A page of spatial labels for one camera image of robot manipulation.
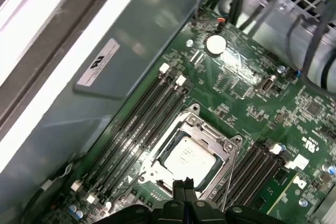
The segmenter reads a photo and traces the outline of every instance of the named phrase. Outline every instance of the capacitor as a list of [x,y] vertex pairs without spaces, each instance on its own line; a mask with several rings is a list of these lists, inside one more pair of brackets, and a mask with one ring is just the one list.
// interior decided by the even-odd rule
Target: capacitor
[[69,210],[73,213],[75,213],[77,211],[77,207],[75,205],[71,205],[69,206]]
[[83,218],[83,216],[84,216],[84,213],[83,213],[82,210],[78,210],[78,211],[76,211],[75,214],[76,214],[76,216],[77,216],[78,219],[81,219],[81,218]]
[[331,175],[336,174],[336,166],[334,166],[334,165],[323,165],[322,170],[331,174]]
[[299,205],[301,207],[308,207],[308,201],[306,199],[300,199],[299,200]]
[[278,72],[279,74],[283,74],[283,73],[285,73],[285,72],[286,72],[286,67],[285,67],[285,66],[282,66],[282,65],[279,65],[279,66],[277,67],[277,72]]

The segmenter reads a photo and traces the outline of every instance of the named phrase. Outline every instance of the sticker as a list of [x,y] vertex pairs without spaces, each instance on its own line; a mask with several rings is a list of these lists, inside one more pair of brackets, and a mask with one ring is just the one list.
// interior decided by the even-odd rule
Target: sticker
[[106,64],[110,61],[113,55],[117,52],[120,45],[115,39],[110,39],[100,53],[95,57],[89,68],[85,71],[77,84],[89,87],[98,77],[100,72],[104,69]]
[[295,179],[293,180],[293,184],[297,184],[301,189],[304,189],[307,185],[307,182],[300,179],[299,176],[296,176]]
[[295,169],[296,167],[300,168],[301,170],[304,170],[305,167],[309,164],[309,160],[306,159],[301,154],[297,155],[297,157],[294,159],[294,161],[289,161],[285,167],[287,169]]

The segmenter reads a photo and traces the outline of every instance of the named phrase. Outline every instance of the black plastic part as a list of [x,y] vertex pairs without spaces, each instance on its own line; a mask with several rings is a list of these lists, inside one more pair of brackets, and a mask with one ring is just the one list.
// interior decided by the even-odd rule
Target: black plastic part
[[117,214],[97,221],[96,224],[147,224],[151,218],[150,210],[142,205],[133,205],[122,209]]
[[[241,212],[235,212],[235,209],[240,209]],[[229,224],[285,224],[281,220],[242,205],[231,206],[226,210],[225,216]]]

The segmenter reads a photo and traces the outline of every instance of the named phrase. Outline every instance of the chip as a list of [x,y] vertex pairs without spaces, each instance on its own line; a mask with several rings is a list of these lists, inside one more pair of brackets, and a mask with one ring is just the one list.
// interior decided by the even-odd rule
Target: chip
[[320,112],[320,110],[321,106],[314,101],[312,101],[307,107],[307,111],[314,116],[317,115]]

